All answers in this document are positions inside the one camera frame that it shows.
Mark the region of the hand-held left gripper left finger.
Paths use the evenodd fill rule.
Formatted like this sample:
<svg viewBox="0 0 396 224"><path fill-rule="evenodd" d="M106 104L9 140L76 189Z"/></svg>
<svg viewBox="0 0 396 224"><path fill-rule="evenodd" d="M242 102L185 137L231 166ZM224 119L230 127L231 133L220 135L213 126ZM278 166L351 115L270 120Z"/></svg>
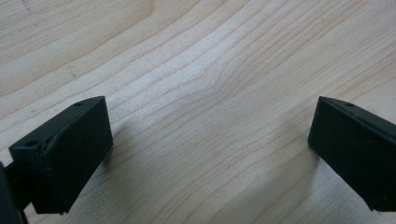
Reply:
<svg viewBox="0 0 396 224"><path fill-rule="evenodd" d="M22 178L17 204L38 214L69 212L112 146L104 96L70 105L9 148Z"/></svg>

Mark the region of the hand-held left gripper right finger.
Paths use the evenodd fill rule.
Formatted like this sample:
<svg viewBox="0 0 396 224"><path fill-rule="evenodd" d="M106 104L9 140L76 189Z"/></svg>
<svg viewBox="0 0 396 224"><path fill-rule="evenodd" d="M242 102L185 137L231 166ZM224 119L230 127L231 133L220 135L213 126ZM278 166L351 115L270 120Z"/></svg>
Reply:
<svg viewBox="0 0 396 224"><path fill-rule="evenodd" d="M371 210L396 212L396 125L352 103L320 96L308 145Z"/></svg>

